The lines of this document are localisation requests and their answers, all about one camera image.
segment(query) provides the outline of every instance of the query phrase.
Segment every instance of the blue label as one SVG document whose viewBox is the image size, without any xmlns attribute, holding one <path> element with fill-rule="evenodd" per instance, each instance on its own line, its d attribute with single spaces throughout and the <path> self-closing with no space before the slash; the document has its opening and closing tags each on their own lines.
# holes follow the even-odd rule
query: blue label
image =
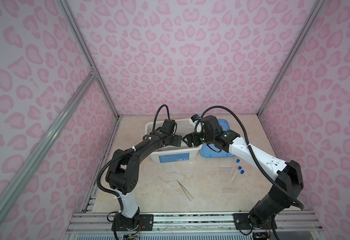
<svg viewBox="0 0 350 240">
<path fill-rule="evenodd" d="M 189 160 L 189 159 L 190 159 L 190 153 L 189 152 L 159 156 L 159 161 L 161 163 L 186 161 L 186 160 Z"/>
</svg>

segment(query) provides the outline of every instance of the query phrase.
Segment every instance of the black mounting plate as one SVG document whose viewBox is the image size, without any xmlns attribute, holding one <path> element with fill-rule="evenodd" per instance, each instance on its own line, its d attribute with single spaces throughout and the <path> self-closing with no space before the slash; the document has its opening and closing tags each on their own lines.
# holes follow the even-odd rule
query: black mounting plate
<svg viewBox="0 0 350 240">
<path fill-rule="evenodd" d="M 235 228 L 236 230 L 251 230 L 251 225 L 249 224 L 248 221 L 248 213 L 242 213 L 242 214 L 233 214 L 232 215 L 234 218 L 234 224 L 235 224 Z M 269 225 L 269 227 L 271 228 L 271 220 L 267 220 L 267 223 Z"/>
<path fill-rule="evenodd" d="M 140 229 L 141 231 L 152 231 L 152 225 L 153 225 L 153 215 L 152 214 L 139 214 L 139 221 L 142 222 L 142 228 Z M 129 231 L 127 228 L 123 227 L 121 225 L 121 222 L 113 222 L 112 227 L 114 227 L 114 225 L 116 225 L 116 230 L 119 231 Z"/>
</svg>

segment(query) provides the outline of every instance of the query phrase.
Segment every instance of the slotted blue panel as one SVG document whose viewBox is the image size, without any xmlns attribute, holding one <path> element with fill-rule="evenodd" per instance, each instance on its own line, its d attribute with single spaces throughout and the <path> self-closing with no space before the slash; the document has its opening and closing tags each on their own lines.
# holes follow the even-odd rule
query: slotted blue panel
<svg viewBox="0 0 350 240">
<path fill-rule="evenodd" d="M 77 240 L 115 240 L 114 234 L 79 234 Z M 241 233 L 142 233 L 140 240 L 253 240 Z"/>
</svg>

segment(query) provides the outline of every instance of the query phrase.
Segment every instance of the white plastic bin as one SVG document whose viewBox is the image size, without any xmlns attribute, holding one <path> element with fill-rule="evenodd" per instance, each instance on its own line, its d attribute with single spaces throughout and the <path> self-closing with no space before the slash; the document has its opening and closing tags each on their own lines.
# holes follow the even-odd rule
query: white plastic bin
<svg viewBox="0 0 350 240">
<path fill-rule="evenodd" d="M 164 121 L 157 121 L 155 128 L 161 127 Z M 182 137 L 194 131 L 194 127 L 188 119 L 175 120 L 177 125 L 176 133 Z M 145 134 L 149 134 L 152 131 L 153 122 L 146 124 Z M 167 146 L 162 147 L 150 154 L 150 157 L 154 163 L 165 163 L 165 162 L 177 162 L 177 161 L 187 161 L 194 160 L 201 149 L 202 144 L 198 147 L 188 147 L 182 141 L 180 147 Z"/>
</svg>

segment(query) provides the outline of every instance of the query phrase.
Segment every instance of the pink leopard print wall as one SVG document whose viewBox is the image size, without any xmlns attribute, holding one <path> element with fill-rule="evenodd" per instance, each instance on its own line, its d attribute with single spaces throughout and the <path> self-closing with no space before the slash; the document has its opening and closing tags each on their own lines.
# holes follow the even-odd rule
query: pink leopard print wall
<svg viewBox="0 0 350 240">
<path fill-rule="evenodd" d="M 120 114 L 257 113 L 314 0 L 69 0 Z"/>
<path fill-rule="evenodd" d="M 0 195 L 88 72 L 54 0 L 0 1 Z"/>
<path fill-rule="evenodd" d="M 62 239 L 81 209 L 114 119 L 96 83 L 0 226 L 0 240 Z"/>
<path fill-rule="evenodd" d="M 329 2 L 261 121 L 328 239 L 350 240 L 350 1 Z"/>
</svg>

